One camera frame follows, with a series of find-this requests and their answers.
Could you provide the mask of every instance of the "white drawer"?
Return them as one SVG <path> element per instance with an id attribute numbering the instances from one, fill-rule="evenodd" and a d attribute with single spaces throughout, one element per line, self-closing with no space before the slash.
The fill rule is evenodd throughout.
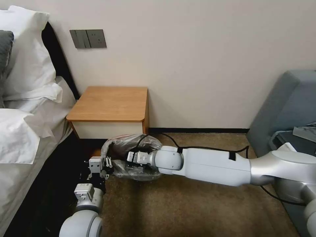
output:
<path id="1" fill-rule="evenodd" d="M 143 133 L 141 122 L 72 122 L 79 138 L 109 139 L 125 134 Z"/>

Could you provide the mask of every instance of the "gray switch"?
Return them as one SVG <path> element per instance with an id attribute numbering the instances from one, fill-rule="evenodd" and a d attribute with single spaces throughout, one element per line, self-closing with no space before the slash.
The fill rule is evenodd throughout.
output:
<path id="1" fill-rule="evenodd" d="M 86 30 L 70 30 L 76 48 L 91 48 Z"/>
<path id="2" fill-rule="evenodd" d="M 106 48 L 103 30 L 70 30 L 76 48 Z"/>
<path id="3" fill-rule="evenodd" d="M 103 30 L 87 30 L 91 48 L 106 48 Z"/>

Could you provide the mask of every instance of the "black headboard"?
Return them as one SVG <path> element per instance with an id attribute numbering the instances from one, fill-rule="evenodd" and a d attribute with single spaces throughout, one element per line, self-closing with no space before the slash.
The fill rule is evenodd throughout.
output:
<path id="1" fill-rule="evenodd" d="M 45 29 L 42 31 L 42 40 L 49 52 L 50 58 L 52 59 L 53 65 L 56 70 L 56 76 L 62 76 L 70 87 L 75 98 L 79 99 L 80 96 L 70 73 L 66 58 L 54 32 L 54 29 L 49 22 L 46 24 Z"/>

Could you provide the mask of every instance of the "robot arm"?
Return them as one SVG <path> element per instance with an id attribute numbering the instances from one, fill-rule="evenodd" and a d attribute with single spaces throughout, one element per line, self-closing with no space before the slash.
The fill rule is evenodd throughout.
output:
<path id="1" fill-rule="evenodd" d="M 316 158 L 296 152 L 291 144 L 256 159 L 245 159 L 226 151 L 163 146 L 150 154 L 130 152 L 128 161 L 149 164 L 164 174 L 239 186 L 274 182 L 289 201 L 307 204 L 305 218 L 311 236 L 316 237 Z"/>
<path id="2" fill-rule="evenodd" d="M 276 187 L 289 200 L 307 205 L 305 217 L 311 236 L 316 237 L 316 158 L 296 152 L 290 144 L 257 159 L 245 159 L 234 152 L 163 146 L 161 150 L 129 152 L 127 160 L 150 165 L 164 174 L 177 174 L 190 179 L 239 186 L 242 184 Z M 89 160 L 91 184 L 78 184 L 75 195 L 77 212 L 62 225 L 60 237 L 97 237 L 100 235 L 104 180 L 109 177 L 111 159 L 92 157 Z"/>

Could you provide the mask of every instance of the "black cable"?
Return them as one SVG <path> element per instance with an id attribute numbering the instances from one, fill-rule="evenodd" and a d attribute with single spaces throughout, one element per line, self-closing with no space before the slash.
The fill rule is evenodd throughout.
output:
<path id="1" fill-rule="evenodd" d="M 137 145 L 136 145 L 135 148 L 137 148 L 137 147 L 139 146 L 139 144 L 141 143 L 141 141 L 142 141 L 145 137 L 148 137 L 148 136 L 151 136 L 151 135 L 164 135 L 164 136 L 166 136 L 166 137 L 169 137 L 169 138 L 172 140 L 172 142 L 176 145 L 177 148 L 180 147 L 180 146 L 177 144 L 177 142 L 176 142 L 171 136 L 169 136 L 168 134 L 165 134 L 165 133 L 150 133 L 150 134 L 147 134 L 147 135 L 143 136 L 143 137 L 138 141 L 138 143 L 137 143 Z"/>
<path id="2" fill-rule="evenodd" d="M 284 202 L 284 203 L 288 203 L 288 204 L 292 204 L 292 205 L 297 205 L 297 206 L 306 206 L 304 203 L 299 203 L 299 202 L 291 202 L 291 201 L 287 201 L 287 200 L 283 200 L 277 196 L 274 196 L 273 194 L 271 194 L 268 190 L 266 190 L 263 186 L 260 186 L 263 191 L 265 191 L 267 194 L 269 194 L 271 197 L 275 198 L 276 200 L 279 200 L 281 202 Z"/>
<path id="3" fill-rule="evenodd" d="M 177 144 L 177 142 L 171 137 L 169 136 L 168 134 L 166 133 L 151 133 L 151 134 L 147 134 L 145 136 L 143 136 L 137 143 L 136 147 L 137 148 L 139 146 L 139 144 L 141 143 L 141 141 L 147 137 L 147 136 L 151 136 L 151 135 L 163 135 L 163 136 L 166 136 L 168 138 L 170 138 L 172 140 L 172 142 L 176 145 L 177 148 L 181 148 L 181 149 L 188 149 L 188 148 L 197 148 L 197 149 L 207 149 L 207 150 L 218 150 L 218 151 L 228 151 L 228 152 L 235 152 L 235 153 L 239 153 L 239 152 L 242 152 L 244 150 L 246 150 L 246 158 L 248 159 L 248 150 L 249 150 L 249 146 L 246 146 L 244 147 L 243 149 L 241 150 L 225 150 L 225 149 L 220 149 L 220 148 L 214 148 L 214 147 L 208 147 L 208 146 L 179 146 Z"/>

